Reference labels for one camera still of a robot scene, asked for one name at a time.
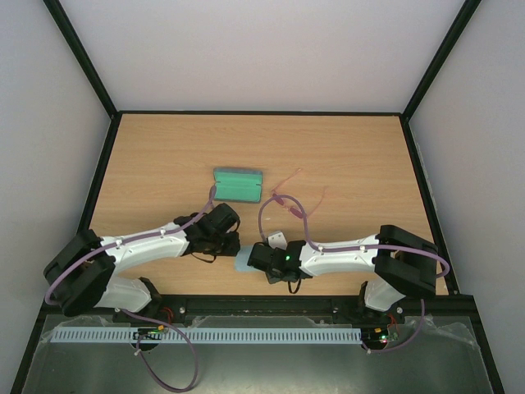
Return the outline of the light blue cleaning cloth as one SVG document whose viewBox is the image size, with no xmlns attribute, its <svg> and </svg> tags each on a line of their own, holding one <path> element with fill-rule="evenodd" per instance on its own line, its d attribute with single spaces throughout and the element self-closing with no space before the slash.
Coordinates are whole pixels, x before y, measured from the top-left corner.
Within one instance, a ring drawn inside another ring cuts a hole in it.
<svg viewBox="0 0 525 394">
<path fill-rule="evenodd" d="M 234 268 L 240 273 L 264 272 L 266 266 L 262 259 L 260 245 L 242 246 L 235 256 Z"/>
</svg>

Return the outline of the pink sunglasses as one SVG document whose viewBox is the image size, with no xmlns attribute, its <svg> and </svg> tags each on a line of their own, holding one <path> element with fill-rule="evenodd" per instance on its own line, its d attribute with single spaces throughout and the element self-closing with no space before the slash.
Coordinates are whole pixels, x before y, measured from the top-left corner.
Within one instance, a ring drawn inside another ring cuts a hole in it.
<svg viewBox="0 0 525 394">
<path fill-rule="evenodd" d="M 288 177 L 279 181 L 270 189 L 269 195 L 274 202 L 298 219 L 311 217 L 320 208 L 326 198 L 327 187 L 323 186 L 311 195 L 309 190 L 299 188 L 296 182 L 301 175 L 301 168 L 295 169 Z"/>
</svg>

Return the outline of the grey-green glasses case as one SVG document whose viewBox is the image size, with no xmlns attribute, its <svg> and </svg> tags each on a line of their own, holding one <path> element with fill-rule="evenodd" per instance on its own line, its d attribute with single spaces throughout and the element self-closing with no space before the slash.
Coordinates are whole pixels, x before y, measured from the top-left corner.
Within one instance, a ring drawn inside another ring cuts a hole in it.
<svg viewBox="0 0 525 394">
<path fill-rule="evenodd" d="M 263 172 L 237 167 L 213 169 L 217 201 L 258 204 L 261 201 Z"/>
</svg>

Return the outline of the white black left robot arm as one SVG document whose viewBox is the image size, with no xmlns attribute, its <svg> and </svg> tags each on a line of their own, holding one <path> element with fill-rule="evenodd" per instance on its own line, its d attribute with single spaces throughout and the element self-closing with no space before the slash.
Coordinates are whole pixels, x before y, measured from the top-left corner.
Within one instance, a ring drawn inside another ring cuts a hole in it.
<svg viewBox="0 0 525 394">
<path fill-rule="evenodd" d="M 149 231 L 126 236 L 97 236 L 78 232 L 46 266 L 49 284 L 44 296 L 67 317 L 95 308 L 152 313 L 159 294 L 144 277 L 127 279 L 121 273 L 145 263 L 198 254 L 205 263 L 234 257 L 240 251 L 240 217 L 228 204 L 206 206 Z"/>
</svg>

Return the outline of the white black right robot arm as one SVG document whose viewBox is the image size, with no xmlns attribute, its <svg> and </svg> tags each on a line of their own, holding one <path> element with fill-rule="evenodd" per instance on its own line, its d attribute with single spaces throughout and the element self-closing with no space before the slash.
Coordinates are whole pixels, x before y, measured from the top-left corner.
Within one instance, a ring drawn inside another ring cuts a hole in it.
<svg viewBox="0 0 525 394">
<path fill-rule="evenodd" d="M 384 225 L 375 235 L 354 241 L 284 242 L 282 233 L 254 244 L 245 266 L 266 275 L 271 284 L 299 283 L 332 273 L 373 273 L 363 284 L 359 315 L 378 320 L 402 299 L 430 300 L 436 296 L 438 248 L 404 229 Z"/>
</svg>

